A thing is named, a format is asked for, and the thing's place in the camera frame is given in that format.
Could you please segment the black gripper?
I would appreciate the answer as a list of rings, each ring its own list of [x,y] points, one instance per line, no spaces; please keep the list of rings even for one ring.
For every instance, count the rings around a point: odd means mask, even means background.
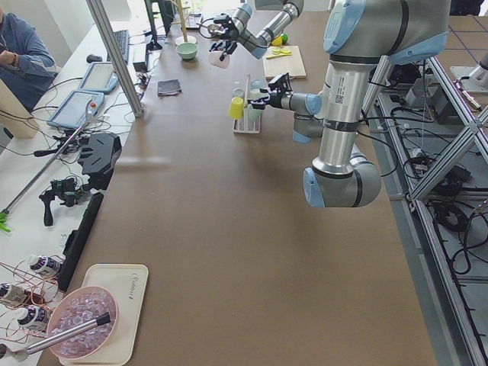
[[[275,76],[268,82],[268,90],[253,88],[251,96],[267,96],[269,95],[268,104],[274,108],[280,108],[291,111],[291,97],[293,90],[291,88],[290,76],[288,74],[280,74]],[[267,104],[267,98],[248,99],[248,105],[253,108],[264,108]]]
[[[219,38],[237,38],[239,31],[228,14],[219,14],[213,18],[213,23],[218,26],[217,35]],[[221,51],[219,61],[224,61],[237,48],[237,42],[234,40],[219,40],[213,42],[210,46],[210,52]]]

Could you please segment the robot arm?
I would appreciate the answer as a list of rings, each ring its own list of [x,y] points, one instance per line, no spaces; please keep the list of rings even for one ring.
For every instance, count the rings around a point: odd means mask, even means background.
[[[355,145],[372,70],[382,56],[404,65],[439,54],[448,37],[449,1],[337,1],[323,38],[329,66],[318,94],[263,90],[268,105],[323,119],[319,155],[303,172],[312,207],[362,207],[379,194],[380,173]]]
[[[213,23],[220,27],[216,41],[210,46],[210,52],[220,52],[219,60],[230,56],[237,46],[242,45],[253,57],[261,59],[284,29],[303,12],[304,1],[281,1],[279,12],[257,33],[250,31],[248,23],[252,17],[252,7],[241,4],[232,15],[222,13],[213,19]]]

